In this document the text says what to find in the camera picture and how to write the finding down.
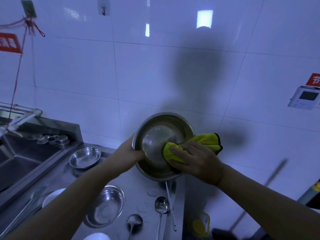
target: thermostat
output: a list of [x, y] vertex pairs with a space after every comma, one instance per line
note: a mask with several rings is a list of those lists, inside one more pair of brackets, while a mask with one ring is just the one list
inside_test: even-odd
[[320, 103], [320, 88], [300, 86], [297, 88], [288, 106], [312, 110]]

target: red sign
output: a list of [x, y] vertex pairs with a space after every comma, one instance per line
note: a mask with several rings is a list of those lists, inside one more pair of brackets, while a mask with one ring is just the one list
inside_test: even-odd
[[0, 33], [0, 51], [22, 54], [19, 40], [14, 33]]
[[320, 74], [312, 73], [306, 85], [313, 86], [313, 87], [320, 87]]

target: person's left hand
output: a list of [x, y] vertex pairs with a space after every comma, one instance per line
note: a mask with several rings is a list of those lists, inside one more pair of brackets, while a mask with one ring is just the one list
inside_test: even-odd
[[124, 173], [132, 168], [135, 163], [144, 158], [144, 152], [132, 149], [134, 134], [123, 142], [118, 149], [105, 161], [109, 161], [109, 166], [114, 168], [118, 174]]

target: yellow cloth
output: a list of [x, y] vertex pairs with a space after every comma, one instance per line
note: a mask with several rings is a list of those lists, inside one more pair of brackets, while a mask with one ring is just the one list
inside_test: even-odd
[[[216, 133], [209, 133], [209, 134], [201, 134], [197, 135], [195, 137], [192, 137], [189, 141], [196, 141], [202, 145], [205, 145], [207, 148], [212, 150], [216, 155], [218, 155], [219, 152], [222, 151], [222, 145], [220, 144], [220, 138], [218, 134]], [[185, 161], [183, 161], [181, 158], [173, 154], [169, 148], [170, 147], [176, 147], [180, 150], [183, 150], [182, 147], [178, 146], [175, 143], [168, 142], [163, 149], [163, 156], [164, 158], [169, 161], [169, 160], [174, 160], [183, 164], [186, 164]]]

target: white wall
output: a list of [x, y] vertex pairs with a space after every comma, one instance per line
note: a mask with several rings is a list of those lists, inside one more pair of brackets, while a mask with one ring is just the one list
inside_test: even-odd
[[[33, 0], [46, 34], [27, 37], [15, 103], [80, 124], [86, 142], [117, 148], [148, 116], [181, 114], [196, 133], [217, 132], [220, 158], [298, 199], [319, 177], [320, 109], [287, 103], [320, 73], [320, 0]], [[197, 12], [213, 10], [211, 28]], [[20, 0], [1, 0], [0, 23], [21, 18]], [[149, 24], [149, 37], [146, 36]], [[23, 29], [7, 30], [22, 42]], [[10, 102], [19, 55], [0, 52], [0, 100]], [[202, 201], [211, 227], [228, 229], [242, 209], [188, 178], [189, 209]], [[247, 237], [249, 216], [234, 232]]]

